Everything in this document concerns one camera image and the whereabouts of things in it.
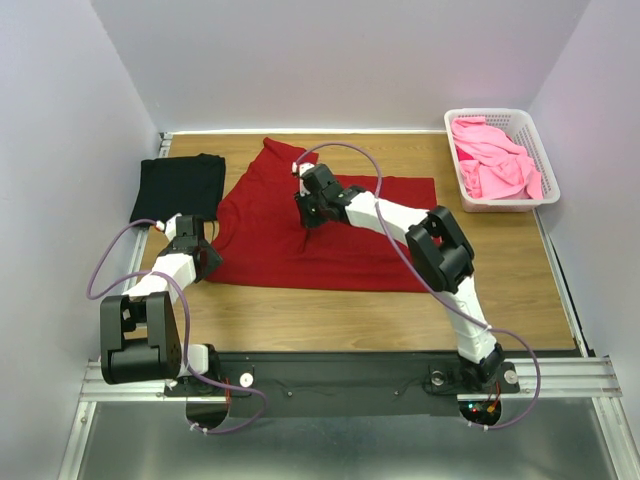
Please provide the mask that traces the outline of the red t-shirt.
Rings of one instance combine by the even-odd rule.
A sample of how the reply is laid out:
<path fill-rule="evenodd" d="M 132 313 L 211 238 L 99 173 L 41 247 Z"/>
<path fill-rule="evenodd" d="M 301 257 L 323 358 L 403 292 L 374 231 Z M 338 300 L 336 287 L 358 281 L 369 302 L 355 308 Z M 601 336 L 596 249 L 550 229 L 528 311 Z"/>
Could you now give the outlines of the red t-shirt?
<path fill-rule="evenodd" d="M 265 138 L 220 202 L 212 242 L 223 263 L 208 281 L 241 286 L 421 293 L 385 235 L 341 223 L 301 225 L 291 164 L 300 147 Z"/>

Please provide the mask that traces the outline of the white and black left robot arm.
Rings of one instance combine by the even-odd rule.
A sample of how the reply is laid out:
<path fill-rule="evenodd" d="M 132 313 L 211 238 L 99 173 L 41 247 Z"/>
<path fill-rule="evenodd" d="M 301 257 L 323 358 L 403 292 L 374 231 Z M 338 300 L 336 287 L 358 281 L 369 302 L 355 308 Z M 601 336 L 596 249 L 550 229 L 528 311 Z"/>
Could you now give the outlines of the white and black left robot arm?
<path fill-rule="evenodd" d="M 110 385 L 188 376 L 199 393 L 215 392 L 223 371 L 206 345 L 186 347 L 174 315 L 184 290 L 208 277 L 222 258 L 205 237 L 205 220 L 176 214 L 153 225 L 168 240 L 151 270 L 120 295 L 100 296 L 101 372 Z"/>

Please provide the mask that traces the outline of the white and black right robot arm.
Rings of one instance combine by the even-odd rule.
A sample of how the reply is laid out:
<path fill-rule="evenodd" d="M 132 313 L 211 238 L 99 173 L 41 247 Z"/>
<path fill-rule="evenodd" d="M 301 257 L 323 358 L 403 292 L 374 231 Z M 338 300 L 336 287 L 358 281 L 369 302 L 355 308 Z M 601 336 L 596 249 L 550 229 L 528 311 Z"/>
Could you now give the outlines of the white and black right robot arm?
<path fill-rule="evenodd" d="M 292 164 L 299 180 L 294 195 L 306 228 L 329 221 L 387 237 L 410 272 L 447 310 L 456 334 L 460 378 L 470 390 L 493 383 L 504 352 L 482 310 L 474 282 L 474 250 L 445 207 L 412 208 L 380 197 L 375 189 L 344 186 L 323 163 Z"/>

